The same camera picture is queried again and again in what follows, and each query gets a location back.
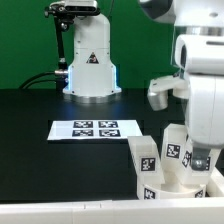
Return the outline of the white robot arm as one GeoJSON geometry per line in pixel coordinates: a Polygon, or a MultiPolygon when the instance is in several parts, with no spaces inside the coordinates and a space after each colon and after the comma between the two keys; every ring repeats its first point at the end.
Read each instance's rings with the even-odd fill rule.
{"type": "MultiPolygon", "coordinates": [[[[203,170],[210,150],[224,148],[224,0],[138,2],[150,19],[181,31],[173,50],[179,73],[152,80],[148,100],[155,111],[167,107],[168,91],[187,101],[185,125],[193,147],[193,168],[203,170]]],[[[93,4],[65,3],[79,19],[74,61],[64,92],[83,99],[108,97],[120,90],[109,67],[109,56],[101,47],[103,36],[97,30],[103,17],[87,8],[93,4]]]]}

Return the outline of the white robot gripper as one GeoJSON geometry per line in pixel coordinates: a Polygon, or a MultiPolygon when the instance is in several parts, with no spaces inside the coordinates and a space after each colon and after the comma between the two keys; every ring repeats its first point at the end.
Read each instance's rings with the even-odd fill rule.
{"type": "Polygon", "coordinates": [[[184,78],[153,79],[147,97],[154,111],[168,107],[169,90],[187,101],[185,125],[194,146],[191,168],[205,170],[210,154],[207,148],[224,148],[224,77],[186,73],[184,78]]]}

